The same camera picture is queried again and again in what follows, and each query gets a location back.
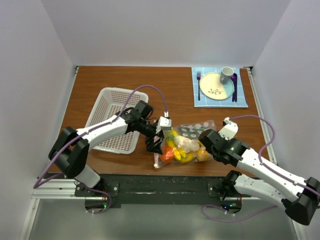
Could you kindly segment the orange fake fruit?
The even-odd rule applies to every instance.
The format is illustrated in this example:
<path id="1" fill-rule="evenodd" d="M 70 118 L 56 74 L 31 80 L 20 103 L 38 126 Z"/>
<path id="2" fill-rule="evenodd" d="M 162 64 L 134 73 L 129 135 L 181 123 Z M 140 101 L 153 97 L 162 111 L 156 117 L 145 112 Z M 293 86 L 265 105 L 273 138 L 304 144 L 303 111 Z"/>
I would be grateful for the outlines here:
<path id="1" fill-rule="evenodd" d="M 162 154 L 159 156 L 160 160 L 165 163 L 170 163 L 174 159 L 174 149 L 168 145 L 162 148 Z"/>

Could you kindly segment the clear zip top bag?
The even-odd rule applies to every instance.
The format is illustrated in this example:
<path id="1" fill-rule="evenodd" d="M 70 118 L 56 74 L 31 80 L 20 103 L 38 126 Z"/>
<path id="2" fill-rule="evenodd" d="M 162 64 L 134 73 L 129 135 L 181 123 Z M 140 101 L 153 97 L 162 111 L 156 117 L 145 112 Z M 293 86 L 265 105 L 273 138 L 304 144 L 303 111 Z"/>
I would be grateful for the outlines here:
<path id="1" fill-rule="evenodd" d="M 164 140 L 161 144 L 162 154 L 153 155 L 156 169 L 166 164 L 188 164 L 195 162 L 212 161 L 204 145 L 199 141 L 200 135 L 206 130 L 215 130 L 213 120 L 206 120 L 193 124 L 181 124 L 164 131 Z"/>

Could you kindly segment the white fake radish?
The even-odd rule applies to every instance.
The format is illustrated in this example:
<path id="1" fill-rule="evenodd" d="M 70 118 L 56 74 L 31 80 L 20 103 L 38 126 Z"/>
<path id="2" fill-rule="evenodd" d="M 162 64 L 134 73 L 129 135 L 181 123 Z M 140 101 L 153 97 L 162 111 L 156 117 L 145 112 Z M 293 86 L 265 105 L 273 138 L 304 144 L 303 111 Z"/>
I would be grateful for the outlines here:
<path id="1" fill-rule="evenodd" d="M 174 136 L 174 143 L 177 148 L 183 149 L 186 153 L 196 152 L 199 150 L 200 145 L 195 139 L 189 139 L 182 135 Z"/>

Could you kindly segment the white perforated plastic basket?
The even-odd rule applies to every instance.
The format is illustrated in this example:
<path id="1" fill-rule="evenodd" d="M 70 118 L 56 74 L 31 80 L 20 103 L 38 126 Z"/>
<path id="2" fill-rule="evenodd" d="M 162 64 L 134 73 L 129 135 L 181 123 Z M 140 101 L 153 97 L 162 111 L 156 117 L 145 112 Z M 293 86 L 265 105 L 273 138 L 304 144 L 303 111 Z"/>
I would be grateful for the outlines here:
<path id="1" fill-rule="evenodd" d="M 131 90 L 124 88 L 103 88 L 97 96 L 85 127 L 99 124 L 116 115 L 126 103 L 131 92 Z M 136 149 L 139 135 L 140 134 L 135 131 L 125 135 L 115 136 L 95 146 L 94 149 L 103 152 L 128 155 Z"/>

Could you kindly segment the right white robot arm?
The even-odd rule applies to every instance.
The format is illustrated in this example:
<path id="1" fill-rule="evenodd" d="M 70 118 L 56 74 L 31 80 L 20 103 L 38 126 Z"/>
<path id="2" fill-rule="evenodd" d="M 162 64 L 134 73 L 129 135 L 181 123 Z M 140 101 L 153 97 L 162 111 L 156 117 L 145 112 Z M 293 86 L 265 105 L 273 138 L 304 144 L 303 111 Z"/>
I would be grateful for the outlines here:
<path id="1" fill-rule="evenodd" d="M 256 177 L 230 171 L 215 186 L 224 197 L 236 194 L 256 197 L 284 209 L 289 218 L 301 225 L 311 223 L 320 206 L 319 180 L 290 173 L 261 158 L 246 143 L 235 138 L 225 139 L 212 129 L 204 131 L 199 141 L 216 161 L 238 167 Z"/>

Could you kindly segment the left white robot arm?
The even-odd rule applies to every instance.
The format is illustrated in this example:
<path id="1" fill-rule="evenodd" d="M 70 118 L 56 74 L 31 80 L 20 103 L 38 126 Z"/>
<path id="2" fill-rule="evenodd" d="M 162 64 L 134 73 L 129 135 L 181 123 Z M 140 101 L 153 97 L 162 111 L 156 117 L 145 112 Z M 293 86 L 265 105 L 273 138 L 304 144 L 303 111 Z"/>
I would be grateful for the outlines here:
<path id="1" fill-rule="evenodd" d="M 151 123 L 151 113 L 153 107 L 141 100 L 135 107 L 122 109 L 109 119 L 90 127 L 66 127 L 59 134 L 48 158 L 67 178 L 81 182 L 92 196 L 99 196 L 106 189 L 106 184 L 100 175 L 87 165 L 88 153 L 111 138 L 138 132 L 145 136 L 148 152 L 162 154 L 164 131 L 171 129 L 172 121 L 168 112 L 165 112 L 164 116 Z"/>

